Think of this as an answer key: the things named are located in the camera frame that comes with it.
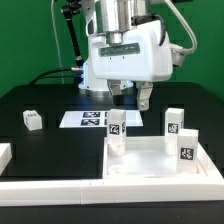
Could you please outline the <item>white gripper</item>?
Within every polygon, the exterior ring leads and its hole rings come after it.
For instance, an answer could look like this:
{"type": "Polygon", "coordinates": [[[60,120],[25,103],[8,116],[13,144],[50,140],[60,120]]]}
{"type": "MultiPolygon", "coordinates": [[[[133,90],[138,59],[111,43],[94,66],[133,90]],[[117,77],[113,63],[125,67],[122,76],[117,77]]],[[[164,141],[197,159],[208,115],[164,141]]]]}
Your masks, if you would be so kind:
{"type": "Polygon", "coordinates": [[[161,36],[161,23],[153,21],[125,32],[120,45],[109,46],[105,36],[90,40],[89,73],[108,80],[114,104],[124,103],[120,80],[141,81],[136,83],[137,107],[149,109],[152,82],[168,80],[173,72],[169,37],[161,36]]]}

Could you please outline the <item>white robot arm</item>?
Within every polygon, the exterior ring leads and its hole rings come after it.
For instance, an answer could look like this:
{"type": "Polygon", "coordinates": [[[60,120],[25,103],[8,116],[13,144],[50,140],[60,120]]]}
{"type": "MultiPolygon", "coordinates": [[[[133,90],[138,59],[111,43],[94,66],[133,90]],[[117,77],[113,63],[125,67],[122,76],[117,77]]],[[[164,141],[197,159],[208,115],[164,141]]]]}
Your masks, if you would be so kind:
{"type": "Polygon", "coordinates": [[[83,0],[88,58],[80,92],[112,96],[138,89],[137,107],[149,108],[153,84],[170,78],[173,65],[163,19],[151,12],[151,0],[83,0]]]}

